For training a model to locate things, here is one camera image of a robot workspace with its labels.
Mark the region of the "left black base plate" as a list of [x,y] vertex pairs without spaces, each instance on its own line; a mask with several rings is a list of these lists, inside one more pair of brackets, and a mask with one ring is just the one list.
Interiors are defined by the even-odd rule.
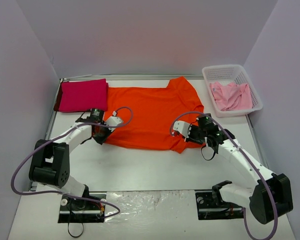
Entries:
[[62,196],[59,206],[58,223],[103,223],[105,221],[105,205]]

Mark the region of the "pink t-shirt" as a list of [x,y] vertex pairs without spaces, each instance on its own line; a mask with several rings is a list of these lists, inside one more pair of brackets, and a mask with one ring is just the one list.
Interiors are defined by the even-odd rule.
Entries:
[[231,82],[222,85],[218,81],[209,84],[212,96],[220,111],[248,110],[253,107],[248,83]]

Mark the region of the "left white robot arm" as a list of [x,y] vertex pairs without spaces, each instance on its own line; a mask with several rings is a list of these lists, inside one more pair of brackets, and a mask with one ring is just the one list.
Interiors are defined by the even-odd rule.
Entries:
[[73,131],[36,152],[31,160],[29,179],[48,185],[62,194],[73,196],[72,203],[79,209],[91,203],[89,188],[70,174],[70,153],[84,142],[94,139],[103,144],[113,133],[121,118],[110,116],[103,120],[104,111],[92,109],[86,118],[79,117],[71,127]]

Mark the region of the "white plastic basket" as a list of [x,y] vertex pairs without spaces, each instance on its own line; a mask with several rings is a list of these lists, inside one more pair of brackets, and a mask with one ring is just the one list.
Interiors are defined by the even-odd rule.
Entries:
[[[213,65],[206,66],[202,69],[203,79],[205,81],[208,93],[214,107],[215,115],[219,118],[235,117],[248,115],[252,112],[259,111],[263,108],[262,101],[258,95],[251,79],[249,78],[246,70],[243,66],[238,64],[226,64],[226,65]],[[226,86],[234,83],[237,85],[248,84],[249,92],[251,95],[252,107],[241,110],[229,110],[221,111],[216,104],[213,96],[213,91],[210,88],[210,84],[219,82],[221,85]]]

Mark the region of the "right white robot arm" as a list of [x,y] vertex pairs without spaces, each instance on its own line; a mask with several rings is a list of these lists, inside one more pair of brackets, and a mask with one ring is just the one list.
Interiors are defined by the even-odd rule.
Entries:
[[210,114],[198,116],[196,123],[178,120],[173,130],[180,133],[186,142],[206,145],[232,164],[247,181],[242,187],[230,180],[212,187],[212,202],[219,207],[231,203],[248,208],[261,224],[267,224],[275,216],[293,210],[293,197],[289,178],[276,174],[252,157],[227,129],[216,124]]

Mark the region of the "orange t-shirt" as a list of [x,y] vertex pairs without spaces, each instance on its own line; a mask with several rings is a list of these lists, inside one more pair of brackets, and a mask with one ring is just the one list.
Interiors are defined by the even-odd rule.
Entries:
[[138,150],[171,150],[182,153],[199,145],[186,142],[180,136],[170,135],[170,126],[180,117],[192,123],[194,112],[203,112],[204,106],[195,88],[180,76],[171,79],[166,87],[111,87],[108,90],[108,119],[113,111],[126,123],[117,128],[105,141],[109,145]]

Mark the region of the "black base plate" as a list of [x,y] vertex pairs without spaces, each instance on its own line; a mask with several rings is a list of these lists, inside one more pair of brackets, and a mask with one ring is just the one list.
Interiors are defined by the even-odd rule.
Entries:
[[196,190],[197,216],[200,221],[243,219],[242,207],[234,203],[218,206],[213,199],[212,191]]
[[58,223],[103,223],[105,221],[105,205],[62,196],[59,206]]

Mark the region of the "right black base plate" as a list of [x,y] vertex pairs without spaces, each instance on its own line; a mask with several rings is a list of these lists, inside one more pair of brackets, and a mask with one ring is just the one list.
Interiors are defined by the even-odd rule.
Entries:
[[234,203],[218,206],[213,199],[212,191],[196,190],[197,216],[200,221],[243,219],[242,207]]

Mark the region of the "folded magenta t-shirt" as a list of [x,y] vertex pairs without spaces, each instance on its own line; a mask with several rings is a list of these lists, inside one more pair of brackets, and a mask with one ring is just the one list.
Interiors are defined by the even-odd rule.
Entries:
[[63,82],[60,85],[54,110],[62,113],[83,112],[90,109],[108,110],[106,79]]

